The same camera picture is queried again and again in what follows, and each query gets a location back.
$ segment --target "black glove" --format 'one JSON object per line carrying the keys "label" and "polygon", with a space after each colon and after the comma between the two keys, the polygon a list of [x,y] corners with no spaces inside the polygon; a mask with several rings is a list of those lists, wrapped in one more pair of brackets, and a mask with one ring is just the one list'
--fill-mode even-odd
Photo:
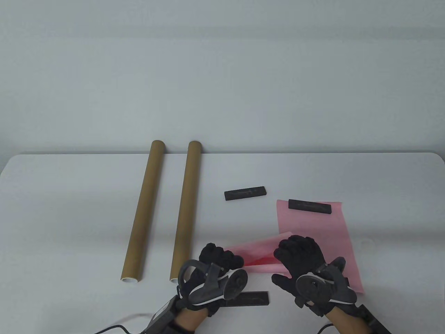
{"label": "black glove", "polygon": [[306,300],[297,291],[297,278],[308,272],[314,272],[326,263],[323,253],[314,239],[297,235],[290,236],[280,242],[278,248],[274,251],[274,256],[289,270],[291,278],[273,274],[272,282],[291,293],[295,297],[295,304],[298,307],[302,308],[306,305],[319,316],[329,313],[334,308],[333,303],[313,307],[308,304],[309,300]]}
{"label": "black glove", "polygon": [[[199,255],[199,261],[205,264],[215,263],[221,267],[219,276],[223,276],[230,269],[238,269],[244,266],[244,260],[239,255],[233,255],[231,251],[224,251],[222,247],[216,247],[215,244],[207,244]],[[200,270],[194,270],[190,275],[190,279],[184,283],[184,293],[189,294],[195,287],[205,282],[204,273]],[[224,300],[213,301],[209,304],[200,306],[193,306],[191,309],[200,310],[207,308],[209,310],[209,317],[214,315]]]}

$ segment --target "brown cardboard tube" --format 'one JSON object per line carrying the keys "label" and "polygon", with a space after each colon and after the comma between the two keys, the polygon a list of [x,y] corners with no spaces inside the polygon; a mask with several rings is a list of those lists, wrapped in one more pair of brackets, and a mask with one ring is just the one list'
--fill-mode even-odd
{"label": "brown cardboard tube", "polygon": [[127,255],[122,268],[121,281],[123,282],[139,282],[142,277],[142,264],[145,259],[148,232],[153,219],[156,194],[161,178],[164,151],[165,144],[160,140],[151,143],[130,241],[128,242]]}
{"label": "brown cardboard tube", "polygon": [[190,259],[193,225],[198,197],[199,167],[201,164],[200,142],[190,142],[187,152],[186,171],[182,183],[181,203],[179,205],[178,225],[174,240],[171,261],[170,281],[178,279],[178,273],[185,261]]}

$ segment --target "pink paper sheet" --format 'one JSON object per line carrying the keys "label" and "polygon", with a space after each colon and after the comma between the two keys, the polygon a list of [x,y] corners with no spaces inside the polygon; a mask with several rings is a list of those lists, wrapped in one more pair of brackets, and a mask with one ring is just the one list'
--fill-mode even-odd
{"label": "pink paper sheet", "polygon": [[227,247],[227,249],[235,255],[243,257],[244,268],[250,273],[284,273],[289,275],[283,264],[274,258],[274,250],[278,248],[281,240],[287,239],[291,235],[291,232],[285,232],[267,239]]}
{"label": "pink paper sheet", "polygon": [[355,292],[363,293],[363,286],[357,266],[348,228],[341,211],[341,202],[325,202],[332,207],[332,214],[289,209],[288,202],[277,201],[279,232],[292,232],[313,238],[321,248],[327,263],[336,257],[346,259],[344,276],[349,279]]}

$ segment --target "white wall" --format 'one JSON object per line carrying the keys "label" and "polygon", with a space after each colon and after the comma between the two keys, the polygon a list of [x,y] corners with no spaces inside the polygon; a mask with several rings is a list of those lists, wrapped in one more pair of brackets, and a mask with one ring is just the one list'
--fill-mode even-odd
{"label": "white wall", "polygon": [[20,152],[435,151],[442,0],[0,0],[0,169]]}

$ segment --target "cable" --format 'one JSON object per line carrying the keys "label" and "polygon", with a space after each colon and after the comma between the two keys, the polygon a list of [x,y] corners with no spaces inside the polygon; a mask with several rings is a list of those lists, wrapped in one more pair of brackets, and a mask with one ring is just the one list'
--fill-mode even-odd
{"label": "cable", "polygon": [[334,324],[327,324],[327,325],[324,325],[324,326],[318,331],[317,334],[320,334],[320,333],[323,332],[326,328],[331,327],[331,326],[334,326]]}
{"label": "cable", "polygon": [[110,326],[110,327],[107,327],[107,328],[105,328],[104,330],[101,330],[101,331],[99,331],[99,332],[97,332],[97,333],[94,333],[94,334],[102,334],[102,333],[105,333],[105,332],[107,332],[107,331],[109,331],[109,330],[112,330],[112,329],[114,329],[114,328],[120,328],[120,329],[122,329],[124,332],[126,332],[126,334],[131,334],[124,326],[122,326],[122,325],[114,325],[114,326]]}

